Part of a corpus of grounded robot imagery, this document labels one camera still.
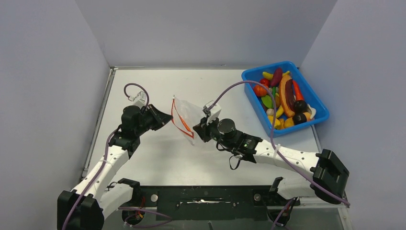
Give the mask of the clear zip top bag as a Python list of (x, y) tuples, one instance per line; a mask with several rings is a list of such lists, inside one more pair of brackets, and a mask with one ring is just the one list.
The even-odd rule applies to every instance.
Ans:
[(186, 100), (172, 97), (171, 115), (173, 125), (181, 132), (186, 140), (194, 147), (203, 148), (204, 142), (193, 129), (205, 114), (202, 109)]

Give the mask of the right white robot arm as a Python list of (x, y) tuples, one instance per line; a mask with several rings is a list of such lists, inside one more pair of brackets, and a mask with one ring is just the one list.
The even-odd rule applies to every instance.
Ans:
[(335, 152), (306, 152), (275, 145), (236, 129), (231, 119), (206, 118), (193, 127), (203, 142), (216, 142), (219, 151), (227, 151), (239, 161), (263, 163), (291, 170), (300, 174), (295, 180), (277, 179), (269, 191), (271, 202), (280, 205), (294, 197), (317, 196), (331, 204), (345, 204), (345, 188), (350, 175)]

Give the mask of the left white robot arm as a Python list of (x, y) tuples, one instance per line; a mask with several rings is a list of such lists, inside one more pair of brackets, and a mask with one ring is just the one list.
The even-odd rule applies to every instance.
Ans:
[(131, 200), (137, 182), (107, 192), (111, 180), (140, 145), (140, 137), (157, 131), (173, 119), (154, 105), (130, 105), (123, 109), (121, 124), (108, 137), (101, 159), (71, 191), (57, 199), (57, 229), (101, 230), (105, 219)]

